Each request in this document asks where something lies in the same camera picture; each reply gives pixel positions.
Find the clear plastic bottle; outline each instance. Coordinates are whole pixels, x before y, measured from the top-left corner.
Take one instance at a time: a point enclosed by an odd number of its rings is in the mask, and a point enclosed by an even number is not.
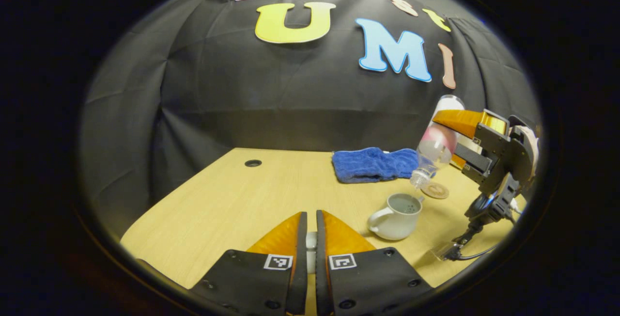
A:
[[[433,116],[439,110],[463,110],[463,102],[454,95],[441,97]],[[459,134],[440,124],[430,122],[418,144],[418,168],[411,174],[411,184],[418,190],[430,182],[433,173],[450,164]]]

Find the table surface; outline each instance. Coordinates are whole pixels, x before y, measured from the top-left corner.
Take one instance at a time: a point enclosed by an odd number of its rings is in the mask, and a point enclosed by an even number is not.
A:
[[[308,232],[316,231],[316,210],[326,210],[357,230],[376,248],[395,247],[433,287],[463,270],[469,261],[438,261],[428,250],[461,235],[464,213],[479,195],[478,185],[448,166],[434,181],[449,189],[447,199],[426,197],[416,230],[400,241],[371,234],[366,220],[385,207],[389,195],[414,194],[409,179],[381,183],[337,181],[330,152],[235,148],[149,209],[127,230],[121,244],[135,258],[185,288],[191,288],[228,249],[247,250],[291,215],[308,213]],[[259,159],[261,166],[247,167]],[[517,197],[520,208],[525,200]],[[485,226],[465,246],[472,255],[498,243],[509,221]],[[316,313],[314,275],[310,275],[306,314]]]

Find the blue cloth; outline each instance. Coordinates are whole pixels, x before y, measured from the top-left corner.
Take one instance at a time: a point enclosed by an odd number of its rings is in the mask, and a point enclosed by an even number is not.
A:
[[[341,183],[377,183],[399,177],[409,179],[418,167],[418,155],[412,149],[384,153],[379,148],[365,148],[335,152],[332,163]]]

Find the coffee mug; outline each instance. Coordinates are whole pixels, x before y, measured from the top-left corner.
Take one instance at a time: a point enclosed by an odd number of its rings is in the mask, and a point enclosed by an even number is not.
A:
[[[387,207],[368,218],[368,230],[390,240],[403,239],[415,229],[422,210],[424,197],[416,199],[408,194],[393,194],[387,198]]]

